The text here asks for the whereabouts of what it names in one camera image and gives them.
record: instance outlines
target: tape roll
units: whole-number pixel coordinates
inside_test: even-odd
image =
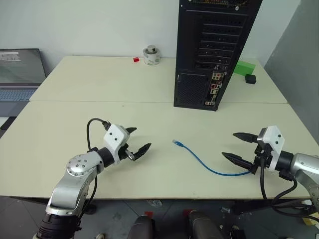
[[[143,50],[144,62],[147,65],[154,66],[160,62],[160,51],[153,45]]]

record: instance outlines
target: black computer case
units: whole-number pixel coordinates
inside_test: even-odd
[[[174,106],[215,111],[262,0],[180,0]]]

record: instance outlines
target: white wall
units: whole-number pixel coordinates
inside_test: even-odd
[[[265,64],[300,0],[264,0],[243,58]],[[0,0],[0,48],[40,48],[50,72],[65,55],[176,55],[178,0]]]

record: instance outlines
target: laptop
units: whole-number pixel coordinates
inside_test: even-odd
[[[0,117],[15,117],[45,80],[39,49],[0,49]]]

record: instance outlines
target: green object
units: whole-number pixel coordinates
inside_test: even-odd
[[[251,64],[244,61],[238,61],[235,67],[234,73],[237,73],[243,76],[251,75],[253,74],[255,67],[256,67],[255,64]]]

